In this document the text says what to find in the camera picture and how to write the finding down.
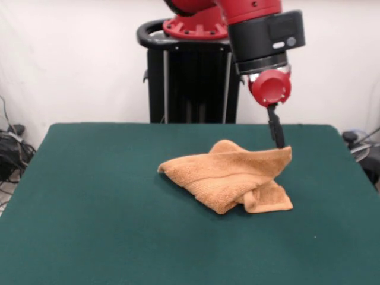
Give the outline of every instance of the black cable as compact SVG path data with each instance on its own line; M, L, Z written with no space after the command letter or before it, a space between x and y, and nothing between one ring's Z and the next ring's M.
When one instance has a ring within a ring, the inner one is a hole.
M3 192L4 194L7 194L7 195L13 195L13 193L10 193L10 192L8 192L8 191L5 191L5 190L3 190L3 189L0 189L0 192Z
M356 144L360 144L362 142L364 142L366 139L370 138L371 136L377 134L378 132L380 132L380 127L377 128L376 130L374 130L373 132L371 132L369 135L365 136L364 138L362 138L361 140L357 141Z
M1 204L0 204L0 208L3 207L4 205L7 205L8 203L9 203L9 201L6 201L6 202L4 202L4 203L1 203Z
M0 100L3 103L3 111L5 120L9 125L10 132L0 131L0 179L4 182L17 184L18 181L12 181L11 175L16 170L19 170L19 177L23 175L29 162L36 153L36 149L26 143L17 135L16 128L10 123L7 114L7 105L5 99L0 95Z

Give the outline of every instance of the black pedestal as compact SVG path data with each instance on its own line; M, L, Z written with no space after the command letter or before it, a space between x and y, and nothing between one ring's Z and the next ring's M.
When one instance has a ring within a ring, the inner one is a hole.
M138 30L148 48L150 121L159 123L235 123L240 76L228 40L173 39L163 20Z

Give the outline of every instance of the red wrist joint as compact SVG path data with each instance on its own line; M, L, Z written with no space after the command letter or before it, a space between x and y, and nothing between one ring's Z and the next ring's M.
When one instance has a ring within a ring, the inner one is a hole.
M276 69L264 71L255 82L249 83L249 89L256 101L266 108L271 104L284 103L292 90L290 74Z

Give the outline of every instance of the equipment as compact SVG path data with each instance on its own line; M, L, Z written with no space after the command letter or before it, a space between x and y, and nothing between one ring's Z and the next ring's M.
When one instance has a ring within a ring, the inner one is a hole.
M139 43L148 49L144 78L149 83L150 122L235 123L240 76L219 8L176 19L186 33L196 29L194 23L203 23L204 32L188 39L172 37L163 31L166 20L145 23L137 31Z
M224 39L228 31L237 74L247 77L248 87L254 98L268 109L272 136L277 147L284 147L282 128L274 109L289 98L292 89L291 70L286 51L305 45L302 13L300 11L281 13L280 0L165 0L165 2L178 15L163 23L164 32L170 36L167 42L165 38L145 38L144 41L143 33L139 30L140 43L151 48L153 43L161 42L160 44L165 45L170 42L172 53L175 53L182 48L179 44L184 43L186 47L192 43L194 47L194 41L200 40L208 41L214 45L213 47L216 45L215 41L219 40L221 46L220 39ZM219 9L223 14L222 21L216 15ZM228 70L227 64L226 77L229 80L226 81L226 85L231 82ZM166 78L164 86L167 87L168 84L170 83ZM166 91L166 105L169 99L168 93ZM224 105L227 104L227 99L224 98ZM169 112L168 109L166 106L165 114Z
M4 98L0 95L0 101L3 104L4 119L7 122L7 131L0 129L0 186L5 182L18 183L11 181L10 177L17 171L21 178L30 161L36 153L33 146L22 139L25 126L20 124L11 124L7 106Z
M371 136L380 131L380 128L371 134L365 134L359 139L359 131L348 131L342 134L343 140L356 161L360 164L368 179L376 185L380 178L380 144L373 142Z

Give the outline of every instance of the white wall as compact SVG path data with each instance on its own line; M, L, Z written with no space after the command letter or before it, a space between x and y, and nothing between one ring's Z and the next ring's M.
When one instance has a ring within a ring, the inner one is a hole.
M303 10L308 45L289 52L293 93L282 121L380 124L380 1L284 0L284 8ZM0 0L0 92L12 122L35 145L54 122L148 122L135 31L171 15L162 0ZM243 87L238 121L266 120Z

